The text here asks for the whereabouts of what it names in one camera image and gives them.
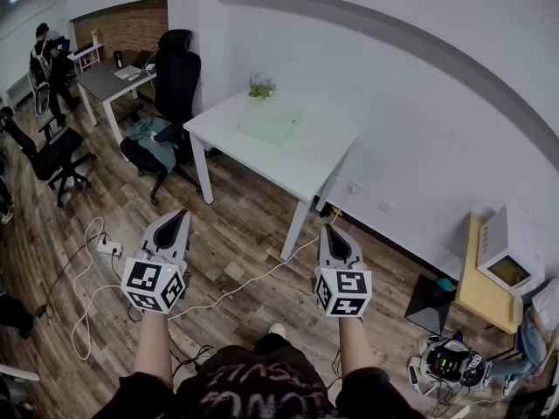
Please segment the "pale green box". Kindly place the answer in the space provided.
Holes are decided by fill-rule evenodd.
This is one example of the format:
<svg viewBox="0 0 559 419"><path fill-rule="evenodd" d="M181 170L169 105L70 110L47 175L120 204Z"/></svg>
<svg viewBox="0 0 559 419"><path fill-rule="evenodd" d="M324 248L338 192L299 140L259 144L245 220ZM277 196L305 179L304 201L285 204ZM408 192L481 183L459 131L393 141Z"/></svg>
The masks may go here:
<svg viewBox="0 0 559 419"><path fill-rule="evenodd" d="M272 146L282 145L300 124L305 111L289 100L250 100L238 120L238 131Z"/></svg>

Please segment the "white square table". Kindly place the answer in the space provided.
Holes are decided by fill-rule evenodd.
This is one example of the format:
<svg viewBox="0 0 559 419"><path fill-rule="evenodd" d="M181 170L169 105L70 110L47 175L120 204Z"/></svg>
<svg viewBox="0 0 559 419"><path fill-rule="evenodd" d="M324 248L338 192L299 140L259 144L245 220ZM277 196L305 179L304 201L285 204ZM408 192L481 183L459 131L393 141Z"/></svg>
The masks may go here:
<svg viewBox="0 0 559 419"><path fill-rule="evenodd" d="M212 147L294 196L298 203L280 254L283 260L293 255L312 202L325 204L344 160L356 139L356 129L336 113L302 104L281 96L268 99L289 100L305 113L300 124L280 146L255 140L238 131L238 120L249 108L247 91L216 104L183 128L190 136L203 200L214 200L205 149Z"/></svg>

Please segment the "yellow cabinet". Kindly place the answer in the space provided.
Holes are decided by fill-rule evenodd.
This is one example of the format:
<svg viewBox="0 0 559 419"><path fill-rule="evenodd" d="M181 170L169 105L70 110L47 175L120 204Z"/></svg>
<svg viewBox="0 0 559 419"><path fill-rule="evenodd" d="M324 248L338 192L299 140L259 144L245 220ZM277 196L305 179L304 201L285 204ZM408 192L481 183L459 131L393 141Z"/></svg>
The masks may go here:
<svg viewBox="0 0 559 419"><path fill-rule="evenodd" d="M513 319L513 295L477 270L480 227L483 223L483 219L472 212L465 218L464 261L455 301L490 326L514 334L518 326Z"/></svg>

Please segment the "person's black trouser leg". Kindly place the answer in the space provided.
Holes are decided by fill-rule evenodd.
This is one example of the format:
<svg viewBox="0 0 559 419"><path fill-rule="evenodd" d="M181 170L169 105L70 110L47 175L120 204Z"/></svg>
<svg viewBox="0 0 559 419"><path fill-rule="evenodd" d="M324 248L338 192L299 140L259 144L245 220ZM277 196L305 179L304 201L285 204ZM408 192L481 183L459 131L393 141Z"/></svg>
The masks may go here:
<svg viewBox="0 0 559 419"><path fill-rule="evenodd" d="M282 335L278 333L268 333L258 340L254 346L253 352L257 355L266 355L289 345L290 343Z"/></svg>

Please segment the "potted flower plant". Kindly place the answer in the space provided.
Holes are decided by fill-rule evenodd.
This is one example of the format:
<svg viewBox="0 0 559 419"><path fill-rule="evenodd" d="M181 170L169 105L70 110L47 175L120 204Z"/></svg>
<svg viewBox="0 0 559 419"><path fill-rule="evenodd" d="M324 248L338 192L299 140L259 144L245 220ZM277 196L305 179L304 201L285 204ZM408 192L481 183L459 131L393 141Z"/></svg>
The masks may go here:
<svg viewBox="0 0 559 419"><path fill-rule="evenodd" d="M252 98L267 99L273 96L276 84L271 79L263 79L256 72L249 78L250 89L248 95Z"/></svg>

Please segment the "teal jacket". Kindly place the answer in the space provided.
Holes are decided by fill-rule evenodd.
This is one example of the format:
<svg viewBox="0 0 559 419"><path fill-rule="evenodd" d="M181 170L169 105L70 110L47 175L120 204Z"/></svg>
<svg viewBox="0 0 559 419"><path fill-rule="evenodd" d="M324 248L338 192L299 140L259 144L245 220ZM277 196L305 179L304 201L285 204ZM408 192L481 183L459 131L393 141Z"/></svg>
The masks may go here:
<svg viewBox="0 0 559 419"><path fill-rule="evenodd" d="M147 149L168 171L176 165L174 143L157 141L155 137L171 123L160 117L147 117L126 128L126 136Z"/></svg>

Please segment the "white and black floor device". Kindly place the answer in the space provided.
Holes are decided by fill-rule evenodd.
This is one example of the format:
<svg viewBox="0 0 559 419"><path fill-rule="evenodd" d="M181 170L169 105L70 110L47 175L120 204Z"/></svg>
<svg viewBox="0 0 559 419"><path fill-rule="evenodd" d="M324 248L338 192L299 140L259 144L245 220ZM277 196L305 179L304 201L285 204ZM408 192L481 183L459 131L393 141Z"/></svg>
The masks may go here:
<svg viewBox="0 0 559 419"><path fill-rule="evenodd" d="M478 387L487 372L486 359L459 340L431 335L419 340L418 351L407 370L411 386L422 396L443 386Z"/></svg>

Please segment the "grey table with white legs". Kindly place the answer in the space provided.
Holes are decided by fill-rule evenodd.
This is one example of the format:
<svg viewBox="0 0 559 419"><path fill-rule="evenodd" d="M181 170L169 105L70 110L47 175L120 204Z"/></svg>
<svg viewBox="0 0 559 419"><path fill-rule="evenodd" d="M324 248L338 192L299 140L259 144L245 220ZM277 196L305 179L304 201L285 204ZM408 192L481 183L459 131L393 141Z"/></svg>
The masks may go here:
<svg viewBox="0 0 559 419"><path fill-rule="evenodd" d="M117 119L114 116L111 103L126 93L134 93L136 88L146 82L152 81L156 77L155 54L150 53L146 57L144 67L140 68L136 73L136 77L131 73L127 78L121 79L115 75L117 65L114 58L107 58L100 63L92 65L88 70L77 76L77 84L81 101L84 104L86 112L93 126L97 126L98 122L93 114L93 109L88 96L93 96L101 103L105 117L109 123L113 137L117 144L123 140L121 130Z"/></svg>

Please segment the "white shelf unit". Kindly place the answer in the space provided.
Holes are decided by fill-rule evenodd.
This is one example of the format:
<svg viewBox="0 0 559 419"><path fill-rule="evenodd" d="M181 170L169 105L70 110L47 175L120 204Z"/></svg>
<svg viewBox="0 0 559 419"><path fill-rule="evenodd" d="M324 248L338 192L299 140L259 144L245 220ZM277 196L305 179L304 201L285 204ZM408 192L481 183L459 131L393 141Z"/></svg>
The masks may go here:
<svg viewBox="0 0 559 419"><path fill-rule="evenodd" d="M100 62L100 51L103 46L103 44L92 45L77 52L71 52L68 55L68 58L73 62L77 75Z"/></svg>

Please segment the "black mesh office chair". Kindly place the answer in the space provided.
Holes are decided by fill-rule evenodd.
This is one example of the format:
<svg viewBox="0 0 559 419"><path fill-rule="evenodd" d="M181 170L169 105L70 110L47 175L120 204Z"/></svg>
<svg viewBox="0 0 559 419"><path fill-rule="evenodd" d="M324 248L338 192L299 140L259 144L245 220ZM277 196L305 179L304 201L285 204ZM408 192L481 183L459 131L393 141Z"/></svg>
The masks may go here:
<svg viewBox="0 0 559 419"><path fill-rule="evenodd" d="M0 109L0 130L7 133L21 148L24 155L29 159L35 176L43 182L47 182L50 189L55 190L55 183L60 181L57 196L57 206L62 208L62 195L65 192L66 182L71 177L75 183L82 181L86 187L92 187L91 182L76 171L76 168L84 161L97 159L97 155L87 153L76 161L72 155L82 146L82 136L69 126L63 127L52 138L38 148L35 142L25 134L13 120L13 111L4 107Z"/></svg>

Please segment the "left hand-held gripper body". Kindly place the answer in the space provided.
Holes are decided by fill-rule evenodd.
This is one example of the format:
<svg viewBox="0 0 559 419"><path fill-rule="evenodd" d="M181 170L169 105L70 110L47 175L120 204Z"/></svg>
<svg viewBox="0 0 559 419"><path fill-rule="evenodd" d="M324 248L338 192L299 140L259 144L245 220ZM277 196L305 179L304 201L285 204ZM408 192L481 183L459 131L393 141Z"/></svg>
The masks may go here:
<svg viewBox="0 0 559 419"><path fill-rule="evenodd" d="M137 248L127 258L121 289L141 311L169 314L188 286L186 250Z"/></svg>

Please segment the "white box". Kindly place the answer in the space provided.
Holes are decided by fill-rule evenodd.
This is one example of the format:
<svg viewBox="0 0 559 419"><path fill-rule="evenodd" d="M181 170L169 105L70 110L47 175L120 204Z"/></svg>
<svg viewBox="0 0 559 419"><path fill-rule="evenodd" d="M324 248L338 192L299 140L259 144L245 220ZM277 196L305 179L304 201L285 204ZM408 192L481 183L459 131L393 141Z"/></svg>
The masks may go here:
<svg viewBox="0 0 559 419"><path fill-rule="evenodd" d="M477 270L517 297L544 280L541 253L507 206L480 227Z"/></svg>

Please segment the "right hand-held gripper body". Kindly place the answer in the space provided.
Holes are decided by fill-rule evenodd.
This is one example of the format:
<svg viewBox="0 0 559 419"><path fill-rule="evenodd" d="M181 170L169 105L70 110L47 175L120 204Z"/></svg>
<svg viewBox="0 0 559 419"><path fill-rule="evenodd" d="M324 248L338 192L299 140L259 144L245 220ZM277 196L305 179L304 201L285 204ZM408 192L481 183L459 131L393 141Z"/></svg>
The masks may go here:
<svg viewBox="0 0 559 419"><path fill-rule="evenodd" d="M361 318L372 299L372 273L368 270L317 267L314 293L328 317Z"/></svg>

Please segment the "black high-back office chair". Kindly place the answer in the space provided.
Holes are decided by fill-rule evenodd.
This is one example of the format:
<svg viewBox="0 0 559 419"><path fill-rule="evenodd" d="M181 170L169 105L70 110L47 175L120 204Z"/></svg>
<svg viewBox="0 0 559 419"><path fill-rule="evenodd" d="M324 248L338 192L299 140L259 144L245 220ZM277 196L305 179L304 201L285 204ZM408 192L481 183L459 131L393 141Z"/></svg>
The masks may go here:
<svg viewBox="0 0 559 419"><path fill-rule="evenodd" d="M181 168L183 164L191 163L194 158L190 137L183 124L194 118L193 102L202 65L198 54L190 50L191 39L190 30L169 30L159 39L158 50L155 53L155 117L171 123L155 139L174 143L176 165L168 171L147 149L126 135L120 144L121 152L136 166L140 175L156 176L150 193L150 201L153 204L157 204L156 193L166 176L171 173L176 173L189 182L196 192L202 191L200 183ZM130 118L134 121L133 124L141 120L136 112L131 113Z"/></svg>

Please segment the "person's black printed shirt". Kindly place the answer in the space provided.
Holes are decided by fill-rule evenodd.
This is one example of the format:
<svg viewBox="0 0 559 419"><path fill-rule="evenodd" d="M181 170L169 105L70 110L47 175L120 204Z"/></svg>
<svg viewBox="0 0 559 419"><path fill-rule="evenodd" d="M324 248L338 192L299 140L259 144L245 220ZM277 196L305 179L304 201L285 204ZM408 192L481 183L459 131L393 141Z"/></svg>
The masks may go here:
<svg viewBox="0 0 559 419"><path fill-rule="evenodd" d="M210 357L176 391L135 373L93 419L424 419L378 367L342 381L336 400L305 355L282 347L257 355L228 346Z"/></svg>

